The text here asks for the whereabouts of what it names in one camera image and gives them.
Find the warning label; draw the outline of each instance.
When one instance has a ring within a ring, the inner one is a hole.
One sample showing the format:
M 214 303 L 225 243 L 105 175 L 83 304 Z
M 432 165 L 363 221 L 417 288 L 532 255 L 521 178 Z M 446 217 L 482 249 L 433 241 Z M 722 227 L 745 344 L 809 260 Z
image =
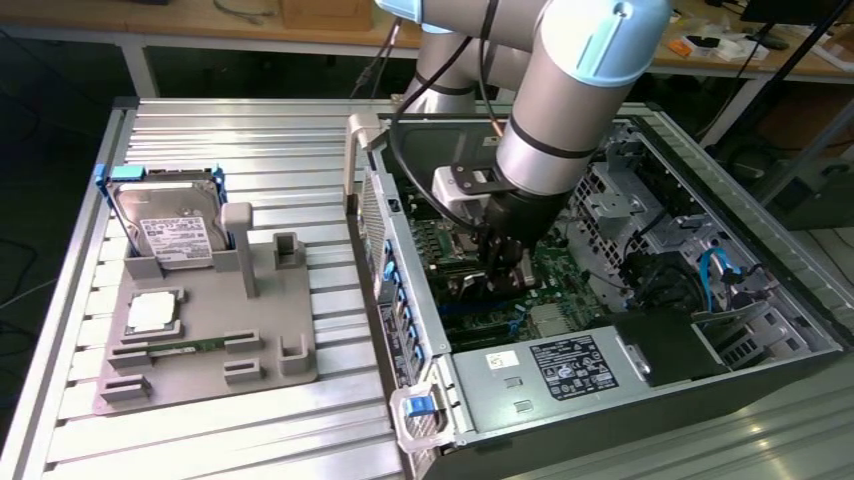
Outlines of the warning label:
M 620 387 L 593 337 L 537 345 L 532 347 L 532 353 L 557 400 Z
M 141 223 L 161 262 L 211 258 L 211 242 L 202 217 L 150 218 Z

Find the wooden table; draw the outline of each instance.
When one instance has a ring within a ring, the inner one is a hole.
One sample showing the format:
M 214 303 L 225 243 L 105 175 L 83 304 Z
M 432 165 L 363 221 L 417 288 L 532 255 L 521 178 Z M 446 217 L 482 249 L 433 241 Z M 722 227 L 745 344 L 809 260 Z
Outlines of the wooden table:
M 247 11 L 279 11 L 278 0 L 233 0 L 233 3 Z M 674 0 L 674 6 L 684 13 L 684 18 L 721 23 L 726 17 L 736 30 L 742 27 L 738 15 L 706 5 L 702 0 Z M 338 32 L 287 29 L 281 16 L 267 18 L 263 25 L 253 25 L 218 11 L 211 0 L 173 0 L 169 6 L 143 5 L 130 0 L 11 0 L 0 2 L 0 27 L 10 35 L 23 38 L 118 45 L 138 95 L 157 97 L 158 87 L 147 59 L 147 47 L 373 56 L 393 22 L 386 12 L 377 9 L 374 13 L 374 28 L 370 31 Z M 734 77 L 741 62 L 725 62 L 717 57 L 684 58 L 668 48 L 668 41 L 688 33 L 686 24 L 690 26 L 692 23 L 697 24 L 698 21 L 684 21 L 669 27 L 650 72 Z M 784 37 L 792 47 L 785 51 L 772 51 L 762 62 L 752 62 L 742 74 L 749 82 L 709 130 L 704 144 L 714 143 L 726 132 L 802 41 L 786 35 L 780 28 L 774 34 Z M 415 58 L 419 45 L 421 31 L 410 24 L 398 37 L 394 56 Z M 810 53 L 788 80 L 851 84 L 854 83 L 854 75 Z

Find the computer monitor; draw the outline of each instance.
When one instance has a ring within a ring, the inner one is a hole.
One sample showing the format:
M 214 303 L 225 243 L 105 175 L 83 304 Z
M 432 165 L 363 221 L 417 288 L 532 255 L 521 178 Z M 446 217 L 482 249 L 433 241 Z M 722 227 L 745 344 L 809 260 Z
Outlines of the computer monitor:
M 745 22 L 814 25 L 840 5 L 841 0 L 750 0 L 742 13 Z

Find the power supply label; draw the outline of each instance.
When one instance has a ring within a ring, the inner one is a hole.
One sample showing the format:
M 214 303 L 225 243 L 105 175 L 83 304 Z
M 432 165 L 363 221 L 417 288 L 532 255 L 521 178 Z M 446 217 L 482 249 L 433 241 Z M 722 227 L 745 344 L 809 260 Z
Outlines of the power supply label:
M 536 345 L 532 354 L 557 400 L 620 387 L 590 335 Z

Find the hard drive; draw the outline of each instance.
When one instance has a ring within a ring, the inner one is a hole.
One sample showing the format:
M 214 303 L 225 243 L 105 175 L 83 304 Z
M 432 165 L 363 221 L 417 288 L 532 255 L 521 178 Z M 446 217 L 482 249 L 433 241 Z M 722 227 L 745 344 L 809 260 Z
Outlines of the hard drive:
M 226 192 L 219 168 L 146 171 L 123 165 L 102 177 L 101 188 L 135 256 L 157 257 L 167 270 L 198 268 L 213 265 L 214 252 L 230 248 L 221 220 Z

